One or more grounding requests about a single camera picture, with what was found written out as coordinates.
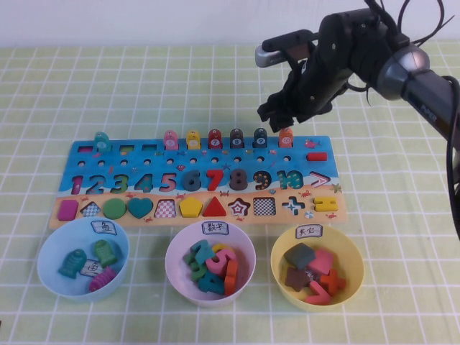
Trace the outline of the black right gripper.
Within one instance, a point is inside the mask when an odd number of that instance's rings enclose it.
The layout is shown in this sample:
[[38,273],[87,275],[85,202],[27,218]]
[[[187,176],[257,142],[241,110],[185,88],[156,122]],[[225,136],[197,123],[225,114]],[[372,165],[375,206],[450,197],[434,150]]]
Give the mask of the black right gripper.
[[270,95],[257,109],[262,121],[269,121],[273,132],[291,127],[295,120],[307,121],[319,114],[351,75],[351,54],[355,51],[354,30],[362,14],[331,14],[318,30],[318,44],[308,58],[299,81],[285,97]]

